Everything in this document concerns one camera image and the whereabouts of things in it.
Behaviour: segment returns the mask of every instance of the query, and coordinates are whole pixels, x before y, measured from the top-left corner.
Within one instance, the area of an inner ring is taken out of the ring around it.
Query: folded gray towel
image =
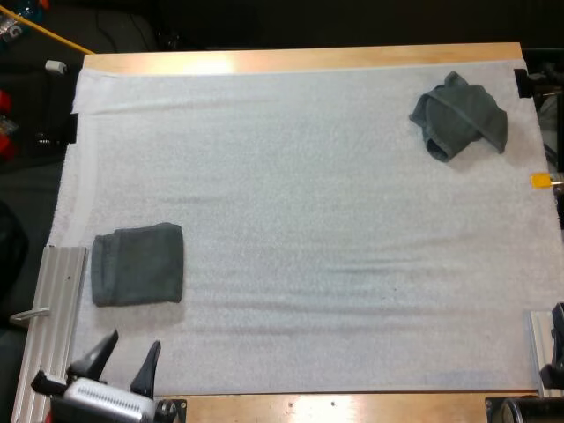
[[[482,137],[502,153],[508,140],[507,113],[482,85],[468,85],[454,71],[444,85],[421,96],[409,117],[423,129],[427,150],[440,161],[449,161]]]
[[[161,223],[98,235],[92,247],[94,304],[180,302],[183,267],[184,242],[178,225]]]

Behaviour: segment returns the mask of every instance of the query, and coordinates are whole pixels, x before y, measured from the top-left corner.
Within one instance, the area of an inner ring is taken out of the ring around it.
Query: wooden table edge
[[[522,60],[516,42],[282,50],[127,53],[86,56],[84,67],[125,75],[217,75]],[[486,422],[486,397],[511,392],[375,392],[171,396],[188,403],[189,423],[362,421]]]
[[[514,392],[378,392],[173,396],[187,402],[189,423],[486,423],[486,397]]]
[[[522,59],[517,42],[85,56],[84,67],[127,75],[217,75]]]

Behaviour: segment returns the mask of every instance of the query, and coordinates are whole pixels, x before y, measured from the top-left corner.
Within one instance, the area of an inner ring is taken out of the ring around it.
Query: metal plate
[[[31,381],[39,369],[64,377],[85,259],[81,247],[43,249],[33,310],[49,308],[49,313],[33,317],[29,324],[11,423],[37,423],[46,417],[47,398],[32,391]]]

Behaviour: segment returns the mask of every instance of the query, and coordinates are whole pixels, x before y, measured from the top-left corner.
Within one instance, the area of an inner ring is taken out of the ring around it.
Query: yellow clip
[[[553,186],[553,180],[550,174],[532,174],[531,187],[532,188],[550,188]]]

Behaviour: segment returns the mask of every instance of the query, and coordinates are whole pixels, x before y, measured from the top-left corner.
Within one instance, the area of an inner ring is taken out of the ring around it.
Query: towel
[[[484,137],[502,153],[508,140],[508,115],[482,85],[469,85],[452,71],[423,94],[410,119],[423,131],[429,153],[449,161],[469,143]]]
[[[171,221],[189,283],[98,308],[86,269],[72,356],[117,328],[103,377],[127,387],[160,339],[156,395],[535,388],[526,314],[561,297],[564,248],[523,66],[82,70],[51,242]],[[503,154],[437,166],[405,118],[452,70],[508,111]]]
[[[183,251],[182,229],[171,223],[96,236],[92,247],[94,304],[180,302]]]

